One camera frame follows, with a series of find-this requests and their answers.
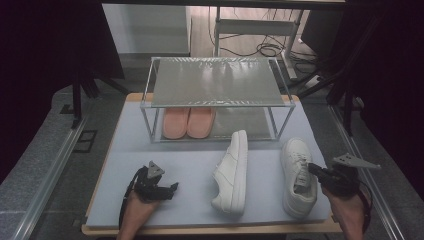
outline slipper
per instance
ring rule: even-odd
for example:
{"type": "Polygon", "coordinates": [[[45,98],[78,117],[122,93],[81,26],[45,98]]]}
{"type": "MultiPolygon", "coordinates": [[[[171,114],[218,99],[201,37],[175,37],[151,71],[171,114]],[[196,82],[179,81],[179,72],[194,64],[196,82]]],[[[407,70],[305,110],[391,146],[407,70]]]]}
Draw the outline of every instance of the slipper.
{"type": "Polygon", "coordinates": [[[163,136],[168,139],[182,138],[187,131],[190,108],[166,108],[163,116],[163,136]]]}
{"type": "Polygon", "coordinates": [[[205,138],[212,129],[215,109],[210,107],[191,108],[187,134],[192,138],[205,138]]]}

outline gray floor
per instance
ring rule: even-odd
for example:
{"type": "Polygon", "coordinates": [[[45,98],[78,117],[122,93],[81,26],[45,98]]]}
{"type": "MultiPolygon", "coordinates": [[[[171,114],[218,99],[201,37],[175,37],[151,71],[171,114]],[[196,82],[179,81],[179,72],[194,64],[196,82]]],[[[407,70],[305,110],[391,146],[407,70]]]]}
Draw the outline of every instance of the gray floor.
{"type": "MultiPolygon", "coordinates": [[[[148,60],[139,64],[129,64],[124,69],[125,80],[117,80],[129,90],[144,90],[143,81],[147,79],[148,60]]],[[[34,227],[31,239],[95,239],[85,236],[80,228],[85,222],[85,214],[97,178],[106,157],[108,146],[113,137],[125,96],[103,82],[97,81],[101,94],[96,99],[83,96],[87,122],[83,136],[90,138],[96,132],[93,145],[80,141],[76,144],[63,173],[54,188],[48,203],[43,208],[39,221],[34,227]]],[[[329,89],[323,89],[302,99],[306,115],[324,158],[329,160],[348,151],[343,134],[325,102],[329,89]]],[[[0,239],[9,239],[16,230],[22,216],[28,210],[34,194],[42,183],[47,171],[69,134],[72,114],[61,114],[66,105],[72,105],[71,88],[57,92],[52,99],[52,109],[34,140],[22,158],[0,186],[0,239]]],[[[391,157],[381,147],[359,117],[354,112],[352,118],[352,140],[362,157],[380,164],[381,171],[372,171],[381,195],[399,224],[404,239],[424,238],[424,203],[408,183],[391,157]]],[[[375,207],[372,222],[366,239],[390,239],[381,220],[383,213],[375,207]]],[[[177,237],[160,237],[176,239],[177,237]]],[[[184,239],[284,239],[282,235],[206,237],[183,236],[184,239]]],[[[343,239],[341,234],[290,234],[287,239],[343,239]]]]}

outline wooden edge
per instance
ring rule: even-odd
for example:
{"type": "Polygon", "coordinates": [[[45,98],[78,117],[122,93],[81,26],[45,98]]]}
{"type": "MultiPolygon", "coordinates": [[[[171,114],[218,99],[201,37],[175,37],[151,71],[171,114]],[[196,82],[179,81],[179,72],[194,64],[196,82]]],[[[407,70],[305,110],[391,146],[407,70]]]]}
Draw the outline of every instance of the wooden edge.
{"type": "MultiPolygon", "coordinates": [[[[88,236],[116,236],[118,229],[90,228],[83,225],[82,232],[88,236]]],[[[138,235],[210,235],[210,234],[272,234],[272,233],[341,233],[340,225],[332,220],[331,214],[321,223],[280,224],[244,227],[181,227],[144,228],[138,235]]]]}
{"type": "MultiPolygon", "coordinates": [[[[294,101],[299,101],[299,97],[296,95],[291,95],[294,101]]],[[[130,93],[127,95],[127,102],[139,102],[141,101],[141,98],[143,97],[143,93],[130,93]]],[[[284,101],[290,101],[288,95],[281,95],[281,98],[284,101]]],[[[153,99],[153,93],[147,93],[146,94],[146,100],[151,101],[153,99]]]]}

